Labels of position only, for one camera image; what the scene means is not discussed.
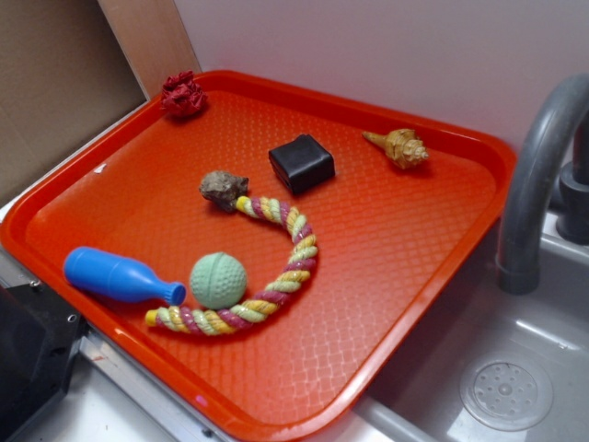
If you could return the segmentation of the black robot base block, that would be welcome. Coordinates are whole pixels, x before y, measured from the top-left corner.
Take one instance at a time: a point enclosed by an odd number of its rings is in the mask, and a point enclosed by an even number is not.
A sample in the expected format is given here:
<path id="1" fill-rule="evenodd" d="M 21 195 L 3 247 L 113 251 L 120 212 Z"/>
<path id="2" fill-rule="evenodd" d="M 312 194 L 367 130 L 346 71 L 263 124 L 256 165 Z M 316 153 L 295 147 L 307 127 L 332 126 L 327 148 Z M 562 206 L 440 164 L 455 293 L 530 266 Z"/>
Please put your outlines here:
<path id="1" fill-rule="evenodd" d="M 47 285 L 1 289 L 1 439 L 12 441 L 69 390 L 82 315 Z"/>

